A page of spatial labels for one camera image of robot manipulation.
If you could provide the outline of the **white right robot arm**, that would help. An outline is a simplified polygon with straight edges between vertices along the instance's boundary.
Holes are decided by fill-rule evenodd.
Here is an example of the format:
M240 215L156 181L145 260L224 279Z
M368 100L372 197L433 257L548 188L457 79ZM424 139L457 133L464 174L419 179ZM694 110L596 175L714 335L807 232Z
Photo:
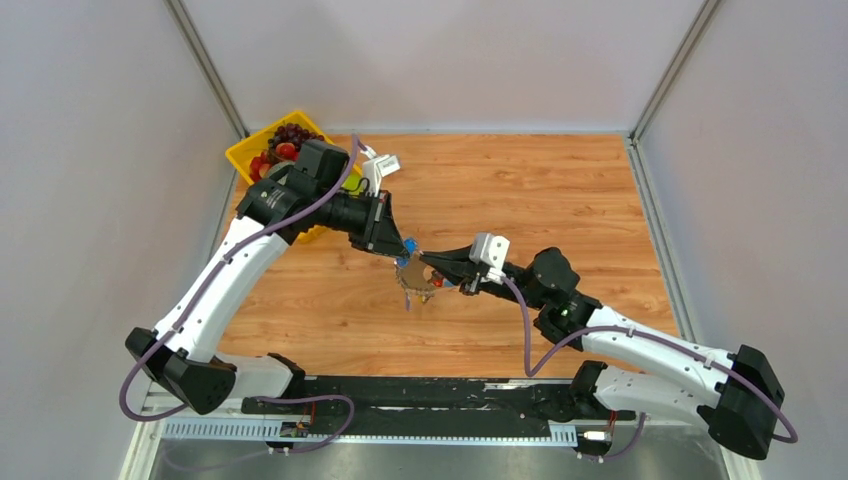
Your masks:
M515 301L524 328L538 329L554 351L569 347L636 367L627 373L584 364L570 392L580 415L628 410L687 422L753 460L766 459L774 441L797 442L781 410L784 389L762 351L741 345L731 352L659 332L581 293L560 249L540 251L525 267L508 262L507 249L505 238L482 234L470 246L425 251L420 259L465 295Z

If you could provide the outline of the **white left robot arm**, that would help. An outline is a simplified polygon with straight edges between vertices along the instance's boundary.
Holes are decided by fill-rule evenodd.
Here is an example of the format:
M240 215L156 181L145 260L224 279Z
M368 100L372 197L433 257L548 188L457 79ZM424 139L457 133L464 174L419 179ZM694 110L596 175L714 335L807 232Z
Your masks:
M291 361L279 354L222 354L220 340L257 281L313 227L344 232L363 252L409 257L391 195L381 187L400 167L397 156L378 154L359 139L351 151L309 140L296 160L271 167L247 189L218 250L173 309L154 328L127 336L136 363L120 389L124 414L145 418L126 398L139 372L173 395L178 411L205 415L231 398L267 397L280 413L297 412L306 388L295 380Z

